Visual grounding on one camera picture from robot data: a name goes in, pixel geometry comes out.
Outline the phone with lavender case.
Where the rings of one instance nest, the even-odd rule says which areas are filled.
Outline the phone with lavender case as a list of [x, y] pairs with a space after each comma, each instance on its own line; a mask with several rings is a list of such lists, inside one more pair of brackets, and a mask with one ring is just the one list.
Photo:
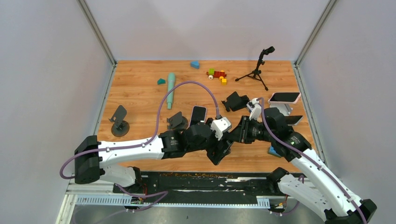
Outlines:
[[207, 108], [203, 106], [195, 105], [192, 108], [191, 118], [189, 126], [195, 125], [197, 123], [204, 123], [206, 118]]

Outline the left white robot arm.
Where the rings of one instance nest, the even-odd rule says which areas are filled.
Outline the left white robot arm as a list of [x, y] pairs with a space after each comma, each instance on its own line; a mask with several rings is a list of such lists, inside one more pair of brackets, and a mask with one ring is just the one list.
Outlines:
[[102, 180], [137, 193], [143, 187], [140, 170], [122, 167], [121, 162], [181, 158], [205, 150], [210, 161], [218, 165], [230, 153], [232, 142], [226, 136], [231, 127], [222, 118], [208, 124], [199, 122], [187, 129], [168, 130], [152, 140], [107, 142], [98, 141], [96, 135], [88, 136], [75, 150], [75, 183]]

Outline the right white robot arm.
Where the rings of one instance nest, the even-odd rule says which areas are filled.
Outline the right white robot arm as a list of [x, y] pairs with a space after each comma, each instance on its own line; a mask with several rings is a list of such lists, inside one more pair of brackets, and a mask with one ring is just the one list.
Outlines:
[[249, 144], [255, 140], [271, 143], [277, 154], [297, 167], [313, 183], [312, 189], [297, 181], [283, 168], [269, 176], [267, 190], [292, 196], [316, 213], [326, 224], [367, 224], [377, 210], [371, 199], [361, 199], [325, 165], [311, 144], [286, 122], [276, 108], [256, 106], [242, 116], [234, 129], [226, 121], [220, 125], [223, 137]]

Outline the black clamp phone holder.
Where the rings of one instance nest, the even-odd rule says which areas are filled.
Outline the black clamp phone holder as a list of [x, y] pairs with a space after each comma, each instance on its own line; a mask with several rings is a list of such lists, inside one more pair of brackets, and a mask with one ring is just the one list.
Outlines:
[[247, 95], [239, 96], [239, 94], [234, 91], [226, 98], [226, 101], [223, 100], [221, 102], [225, 106], [227, 112], [235, 112], [246, 108], [249, 101], [250, 99]]

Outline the white phone stand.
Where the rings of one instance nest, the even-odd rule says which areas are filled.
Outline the white phone stand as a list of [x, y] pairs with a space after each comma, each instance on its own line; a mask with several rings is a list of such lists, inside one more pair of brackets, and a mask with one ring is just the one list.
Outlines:
[[293, 111], [293, 108], [290, 106], [290, 104], [275, 103], [270, 104], [270, 107], [277, 108], [284, 116], [290, 116], [291, 112]]

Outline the round black phone stand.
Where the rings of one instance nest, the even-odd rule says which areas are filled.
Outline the round black phone stand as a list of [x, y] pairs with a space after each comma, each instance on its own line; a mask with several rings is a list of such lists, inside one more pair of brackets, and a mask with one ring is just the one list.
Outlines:
[[188, 120], [186, 117], [183, 116], [182, 112], [177, 112], [170, 118], [167, 118], [167, 129], [174, 130], [174, 129], [186, 129], [188, 126]]

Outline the phone with pink case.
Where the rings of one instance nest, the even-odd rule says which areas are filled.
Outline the phone with pink case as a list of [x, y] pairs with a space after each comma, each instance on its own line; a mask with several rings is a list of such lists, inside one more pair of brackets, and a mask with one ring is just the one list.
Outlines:
[[275, 92], [272, 94], [269, 103], [295, 104], [301, 97], [300, 92]]

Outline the black mini tripod stand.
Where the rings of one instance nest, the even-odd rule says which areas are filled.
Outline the black mini tripod stand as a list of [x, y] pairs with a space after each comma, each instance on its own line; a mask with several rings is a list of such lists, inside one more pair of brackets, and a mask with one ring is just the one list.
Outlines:
[[260, 70], [260, 66], [265, 64], [265, 61], [263, 59], [264, 56], [267, 56], [267, 55], [273, 53], [274, 51], [275, 51], [275, 48], [273, 46], [271, 46], [267, 49], [263, 49], [259, 55], [258, 60], [257, 60], [256, 68], [253, 71], [251, 71], [250, 73], [248, 73], [244, 76], [241, 76], [239, 78], [236, 78], [235, 81], [238, 82], [239, 80], [248, 77], [253, 80], [260, 81], [263, 84], [265, 91], [268, 91], [269, 90], [268, 87], [266, 86], [263, 79], [261, 78], [262, 71]]

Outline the left round grey phone stand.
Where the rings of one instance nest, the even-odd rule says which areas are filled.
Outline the left round grey phone stand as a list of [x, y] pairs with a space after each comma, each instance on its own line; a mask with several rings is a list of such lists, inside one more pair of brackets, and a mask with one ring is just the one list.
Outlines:
[[119, 105], [113, 116], [109, 119], [113, 123], [111, 132], [115, 137], [125, 136], [130, 129], [129, 123], [124, 120], [127, 115], [127, 110], [124, 106]]

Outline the blue and grey eraser block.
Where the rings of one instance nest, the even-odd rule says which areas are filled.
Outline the blue and grey eraser block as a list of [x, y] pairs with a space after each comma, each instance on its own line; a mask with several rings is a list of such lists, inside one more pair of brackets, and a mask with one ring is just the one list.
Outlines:
[[251, 112], [253, 108], [254, 108], [254, 106], [251, 103], [247, 103], [247, 110], [249, 112]]

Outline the colourful toy brick car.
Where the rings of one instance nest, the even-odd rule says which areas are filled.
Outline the colourful toy brick car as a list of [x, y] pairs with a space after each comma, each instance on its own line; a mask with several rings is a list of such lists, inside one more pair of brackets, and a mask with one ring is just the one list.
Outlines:
[[206, 72], [206, 75], [208, 76], [208, 79], [213, 80], [213, 79], [218, 79], [222, 80], [227, 77], [227, 74], [225, 73], [224, 70], [215, 70], [213, 68], [209, 69]]

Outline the blue triangular block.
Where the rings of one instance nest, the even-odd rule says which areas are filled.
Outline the blue triangular block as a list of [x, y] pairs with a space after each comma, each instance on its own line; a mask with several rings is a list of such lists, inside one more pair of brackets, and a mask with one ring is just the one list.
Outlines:
[[199, 69], [200, 68], [200, 63], [199, 63], [199, 61], [191, 61], [190, 62], [190, 66], [192, 68]]

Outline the teal toy microphone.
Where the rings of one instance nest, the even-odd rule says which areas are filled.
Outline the teal toy microphone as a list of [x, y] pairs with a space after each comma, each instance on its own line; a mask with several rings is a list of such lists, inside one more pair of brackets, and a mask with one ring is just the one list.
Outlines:
[[176, 75], [175, 73], [171, 72], [168, 74], [168, 95], [167, 95], [167, 109], [171, 110], [173, 106], [173, 99], [174, 99], [174, 92], [171, 91], [175, 87], [176, 83]]

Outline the dark teal small block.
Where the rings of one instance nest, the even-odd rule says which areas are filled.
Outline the dark teal small block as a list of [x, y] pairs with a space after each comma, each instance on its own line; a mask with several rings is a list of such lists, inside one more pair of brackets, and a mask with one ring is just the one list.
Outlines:
[[166, 80], [160, 78], [160, 79], [157, 80], [157, 84], [158, 84], [158, 85], [166, 84]]

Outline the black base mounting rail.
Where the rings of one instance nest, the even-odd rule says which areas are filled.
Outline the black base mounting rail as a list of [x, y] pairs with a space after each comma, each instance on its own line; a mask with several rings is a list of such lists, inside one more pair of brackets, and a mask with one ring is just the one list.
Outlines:
[[143, 208], [252, 208], [266, 209], [282, 203], [286, 196], [267, 180], [268, 173], [223, 172], [142, 172], [142, 186], [127, 193], [105, 181], [79, 185], [74, 181], [66, 190], [77, 195], [78, 205], [121, 205]]

